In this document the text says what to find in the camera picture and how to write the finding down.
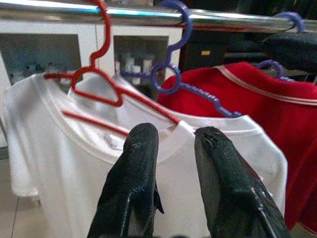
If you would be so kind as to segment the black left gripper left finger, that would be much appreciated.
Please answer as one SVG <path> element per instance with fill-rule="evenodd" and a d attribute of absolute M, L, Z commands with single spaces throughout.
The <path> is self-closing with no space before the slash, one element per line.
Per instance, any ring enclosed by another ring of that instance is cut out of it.
<path fill-rule="evenodd" d="M 158 143 L 158 131 L 151 123 L 130 130 L 106 177 L 89 238 L 153 236 L 155 212 L 163 212 L 156 184 Z"/>

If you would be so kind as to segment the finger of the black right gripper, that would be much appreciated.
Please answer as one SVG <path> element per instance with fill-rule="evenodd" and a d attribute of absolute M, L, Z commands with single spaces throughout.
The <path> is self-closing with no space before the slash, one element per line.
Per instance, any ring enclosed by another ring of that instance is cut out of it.
<path fill-rule="evenodd" d="M 317 71 L 316 33 L 276 33 L 262 40 L 262 50 L 288 69 Z"/>

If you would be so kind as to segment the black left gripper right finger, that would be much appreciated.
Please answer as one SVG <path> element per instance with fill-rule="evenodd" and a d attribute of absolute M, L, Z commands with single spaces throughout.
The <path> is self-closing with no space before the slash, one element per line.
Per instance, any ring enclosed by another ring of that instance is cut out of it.
<path fill-rule="evenodd" d="M 215 127 L 195 132 L 195 159 L 213 238 L 289 238 L 272 196 L 233 142 Z"/>

